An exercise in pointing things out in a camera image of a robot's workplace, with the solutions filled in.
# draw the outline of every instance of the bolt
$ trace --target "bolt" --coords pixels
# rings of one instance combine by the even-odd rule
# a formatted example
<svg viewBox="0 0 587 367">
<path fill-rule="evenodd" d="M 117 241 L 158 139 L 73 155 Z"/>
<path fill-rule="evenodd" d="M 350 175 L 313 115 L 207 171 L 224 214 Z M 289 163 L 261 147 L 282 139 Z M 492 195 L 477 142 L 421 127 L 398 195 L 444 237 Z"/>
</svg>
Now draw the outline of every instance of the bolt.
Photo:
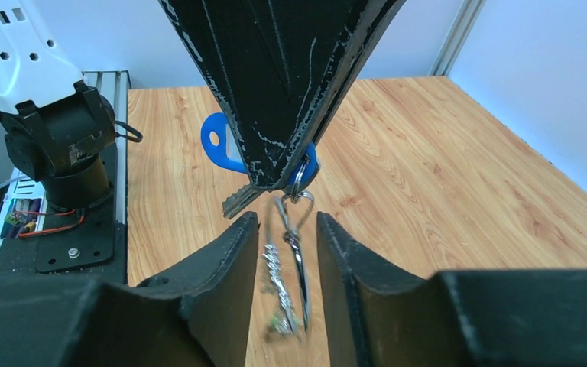
<svg viewBox="0 0 587 367">
<path fill-rule="evenodd" d="M 79 250 L 77 248 L 70 248 L 69 249 L 69 257 L 70 258 L 77 258 L 79 256 Z"/>
</svg>

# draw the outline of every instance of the metal key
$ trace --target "metal key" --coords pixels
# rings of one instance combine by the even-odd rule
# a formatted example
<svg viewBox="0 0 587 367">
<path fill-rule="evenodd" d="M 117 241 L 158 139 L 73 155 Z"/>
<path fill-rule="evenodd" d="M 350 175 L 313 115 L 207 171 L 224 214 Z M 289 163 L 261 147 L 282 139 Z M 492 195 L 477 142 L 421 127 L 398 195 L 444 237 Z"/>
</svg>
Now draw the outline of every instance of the metal key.
<svg viewBox="0 0 587 367">
<path fill-rule="evenodd" d="M 259 198 L 264 191 L 256 189 L 250 183 L 244 185 L 236 193 L 227 197 L 222 203 L 224 218 L 231 219 L 246 209 L 255 199 Z"/>
</svg>

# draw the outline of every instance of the white wall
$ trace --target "white wall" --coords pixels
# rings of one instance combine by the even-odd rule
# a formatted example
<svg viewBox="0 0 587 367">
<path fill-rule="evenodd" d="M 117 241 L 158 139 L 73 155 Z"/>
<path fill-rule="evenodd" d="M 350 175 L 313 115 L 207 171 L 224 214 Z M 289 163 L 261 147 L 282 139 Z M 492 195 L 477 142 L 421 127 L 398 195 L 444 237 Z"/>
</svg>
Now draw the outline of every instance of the white wall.
<svg viewBox="0 0 587 367">
<path fill-rule="evenodd" d="M 449 77 L 587 191 L 587 0 L 487 1 Z"/>
<path fill-rule="evenodd" d="M 159 0 L 28 0 L 82 70 L 129 70 L 134 88 L 203 85 Z M 361 77 L 427 75 L 462 0 L 407 0 Z"/>
</svg>

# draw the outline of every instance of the wood grain surface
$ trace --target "wood grain surface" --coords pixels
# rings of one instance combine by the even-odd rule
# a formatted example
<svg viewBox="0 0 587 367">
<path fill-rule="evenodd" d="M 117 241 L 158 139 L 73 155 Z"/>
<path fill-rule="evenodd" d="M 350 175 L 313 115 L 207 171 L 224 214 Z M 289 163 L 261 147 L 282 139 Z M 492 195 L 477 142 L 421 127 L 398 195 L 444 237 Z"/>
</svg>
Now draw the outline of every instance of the wood grain surface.
<svg viewBox="0 0 587 367">
<path fill-rule="evenodd" d="M 221 202 L 248 179 L 217 168 L 201 148 L 199 128 L 216 111 L 203 87 L 129 93 L 129 123 L 145 134 L 128 152 L 130 285 L 230 223 Z M 441 268 L 587 267 L 587 194 L 446 78 L 357 81 L 318 153 L 322 170 L 309 187 L 316 208 L 419 276 Z M 249 209 L 263 216 L 266 199 Z M 277 301 L 260 292 L 258 274 L 247 365 L 329 365 L 315 228 L 312 218 L 302 231 L 311 329 L 302 344 L 265 337 Z M 290 251 L 278 245 L 296 290 Z"/>
</svg>

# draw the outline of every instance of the black cable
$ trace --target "black cable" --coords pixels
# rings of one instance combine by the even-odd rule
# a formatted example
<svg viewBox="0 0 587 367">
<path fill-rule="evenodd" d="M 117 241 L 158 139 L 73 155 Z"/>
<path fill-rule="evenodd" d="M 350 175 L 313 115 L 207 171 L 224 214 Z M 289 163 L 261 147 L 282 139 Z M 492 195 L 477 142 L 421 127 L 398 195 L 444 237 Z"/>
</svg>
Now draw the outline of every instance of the black cable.
<svg viewBox="0 0 587 367">
<path fill-rule="evenodd" d="M 123 135 L 123 134 L 119 134 L 118 132 L 115 133 L 115 137 L 116 138 L 125 138 L 129 141 L 131 141 L 132 143 L 140 143 L 141 141 L 143 141 L 143 134 L 136 130 L 135 128 L 132 128 L 131 126 L 125 124 L 122 121 L 114 121 L 114 123 L 118 126 L 120 126 L 121 128 L 123 128 L 124 130 L 126 130 L 128 133 L 132 134 L 132 135 Z"/>
</svg>

